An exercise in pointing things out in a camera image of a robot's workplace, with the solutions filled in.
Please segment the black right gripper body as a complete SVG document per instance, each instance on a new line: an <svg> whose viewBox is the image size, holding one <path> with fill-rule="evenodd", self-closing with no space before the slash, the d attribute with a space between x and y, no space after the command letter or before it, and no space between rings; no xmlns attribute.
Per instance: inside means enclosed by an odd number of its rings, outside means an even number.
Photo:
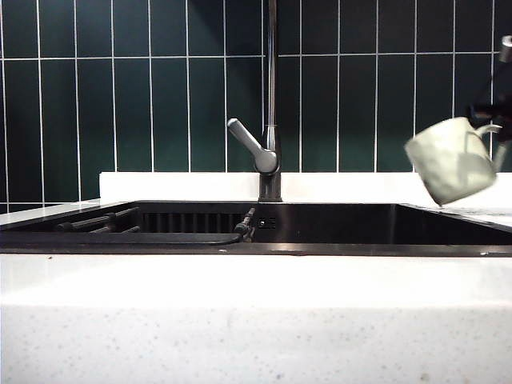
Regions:
<svg viewBox="0 0 512 384"><path fill-rule="evenodd" d="M494 95L495 91L504 89L500 86L502 80L507 76L507 73L511 70L511 62L501 62L496 71L490 76L490 78L484 83L483 88L478 92L479 103L499 104L500 113L498 116L511 116L511 94L497 94L492 102L482 102L482 98L490 93Z"/></svg>

